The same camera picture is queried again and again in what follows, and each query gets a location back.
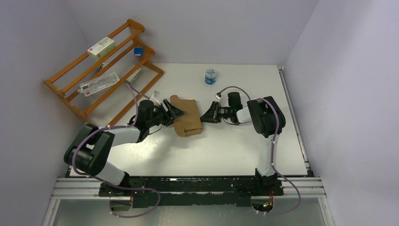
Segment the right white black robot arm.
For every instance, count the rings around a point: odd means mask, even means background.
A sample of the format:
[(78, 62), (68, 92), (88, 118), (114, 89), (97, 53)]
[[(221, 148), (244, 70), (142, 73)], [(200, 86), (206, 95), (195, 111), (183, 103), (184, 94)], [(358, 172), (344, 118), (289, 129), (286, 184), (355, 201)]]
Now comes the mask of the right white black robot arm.
[(245, 122), (252, 123), (256, 133), (266, 139), (266, 147), (259, 153), (254, 182), (254, 190), (260, 195), (265, 195), (278, 181), (275, 152), (279, 135), (286, 125), (286, 118), (272, 96), (249, 100), (245, 107), (239, 92), (228, 93), (227, 99), (227, 106), (213, 101), (210, 108), (200, 117), (200, 121), (220, 123), (230, 119), (232, 124), (237, 126)]

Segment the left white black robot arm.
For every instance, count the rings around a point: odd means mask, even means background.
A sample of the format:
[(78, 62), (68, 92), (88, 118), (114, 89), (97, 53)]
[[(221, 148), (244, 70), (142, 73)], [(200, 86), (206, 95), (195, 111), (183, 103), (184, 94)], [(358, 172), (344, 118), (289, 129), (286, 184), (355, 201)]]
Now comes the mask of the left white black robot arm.
[(130, 190), (130, 175), (108, 161), (111, 148), (121, 144), (140, 143), (150, 133), (150, 128), (169, 126), (184, 116), (185, 111), (166, 99), (160, 105), (144, 100), (136, 107), (136, 114), (126, 125), (98, 127), (86, 124), (64, 154), (64, 162), (77, 173), (89, 175), (111, 184), (119, 196)]

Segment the brown cardboard box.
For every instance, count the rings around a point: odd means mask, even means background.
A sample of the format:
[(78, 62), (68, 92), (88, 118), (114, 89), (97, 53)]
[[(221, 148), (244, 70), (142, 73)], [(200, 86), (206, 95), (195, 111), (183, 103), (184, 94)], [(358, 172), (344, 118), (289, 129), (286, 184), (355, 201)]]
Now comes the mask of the brown cardboard box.
[(195, 99), (180, 99), (177, 95), (170, 97), (173, 106), (185, 112), (185, 115), (174, 120), (175, 133), (180, 137), (189, 137), (202, 133), (200, 113)]

